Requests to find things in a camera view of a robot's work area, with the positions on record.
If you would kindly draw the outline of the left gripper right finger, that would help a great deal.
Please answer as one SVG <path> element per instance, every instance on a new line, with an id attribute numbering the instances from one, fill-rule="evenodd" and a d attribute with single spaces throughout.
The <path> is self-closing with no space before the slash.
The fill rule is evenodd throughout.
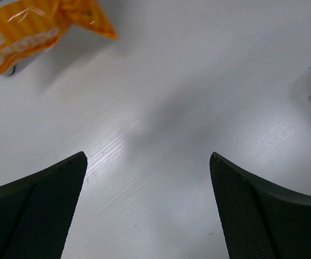
<path id="1" fill-rule="evenodd" d="M 210 174 L 229 258 L 311 258 L 311 196 L 216 152 Z"/>

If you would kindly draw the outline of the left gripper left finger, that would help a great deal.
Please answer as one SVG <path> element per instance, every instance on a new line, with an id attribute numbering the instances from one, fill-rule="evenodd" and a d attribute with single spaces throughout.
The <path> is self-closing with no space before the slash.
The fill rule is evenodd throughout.
<path id="1" fill-rule="evenodd" d="M 86 170 L 79 152 L 0 186 L 0 258 L 61 258 Z"/>

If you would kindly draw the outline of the orange blue orecchiette bag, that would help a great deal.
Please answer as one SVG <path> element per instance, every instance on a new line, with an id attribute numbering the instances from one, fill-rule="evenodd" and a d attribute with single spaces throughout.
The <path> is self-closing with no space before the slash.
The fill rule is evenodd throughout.
<path id="1" fill-rule="evenodd" d="M 0 1 L 0 76 L 56 45 L 72 25 L 117 38 L 98 1 Z"/>

